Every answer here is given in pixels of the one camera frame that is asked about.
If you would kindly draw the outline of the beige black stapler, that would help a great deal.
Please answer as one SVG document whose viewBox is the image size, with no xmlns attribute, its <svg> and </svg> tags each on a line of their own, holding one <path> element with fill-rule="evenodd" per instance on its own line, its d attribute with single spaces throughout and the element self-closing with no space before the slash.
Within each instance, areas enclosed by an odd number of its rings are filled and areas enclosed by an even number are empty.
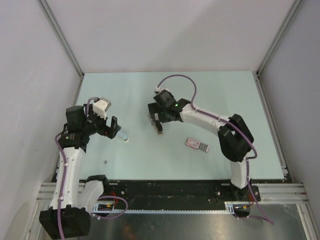
<svg viewBox="0 0 320 240">
<path fill-rule="evenodd" d="M 154 128 L 155 131 L 158 135 L 162 135 L 163 134 L 163 126 L 161 124 L 161 122 L 159 120 L 156 120 L 154 123 Z"/>
</svg>

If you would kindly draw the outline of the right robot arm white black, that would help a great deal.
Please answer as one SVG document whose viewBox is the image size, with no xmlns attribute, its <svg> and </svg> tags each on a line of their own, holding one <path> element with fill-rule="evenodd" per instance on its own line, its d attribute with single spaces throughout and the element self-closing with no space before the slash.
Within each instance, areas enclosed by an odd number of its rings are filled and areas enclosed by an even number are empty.
<svg viewBox="0 0 320 240">
<path fill-rule="evenodd" d="M 163 133 L 163 124 L 179 121 L 198 126 L 218 137 L 222 154 L 230 162 L 230 194 L 242 201 L 249 194 L 249 153 L 253 150 L 254 137 L 243 118 L 234 114 L 221 117 L 194 106 L 184 98 L 176 100 L 166 89 L 158 91 L 154 102 L 147 105 L 151 124 L 158 134 Z"/>
</svg>

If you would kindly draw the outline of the red white staple box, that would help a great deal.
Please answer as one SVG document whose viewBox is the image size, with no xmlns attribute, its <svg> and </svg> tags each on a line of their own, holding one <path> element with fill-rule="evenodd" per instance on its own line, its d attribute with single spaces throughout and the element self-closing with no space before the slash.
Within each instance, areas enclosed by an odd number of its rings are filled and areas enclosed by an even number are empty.
<svg viewBox="0 0 320 240">
<path fill-rule="evenodd" d="M 190 147 L 190 148 L 193 148 L 193 149 L 196 149 L 196 150 L 200 150 L 200 151 L 203 151 L 205 153 L 207 153 L 209 151 L 209 145 L 205 144 L 205 143 L 202 143 L 200 141 L 197 141 L 193 138 L 187 138 L 186 142 L 185 142 L 185 145 Z"/>
</svg>

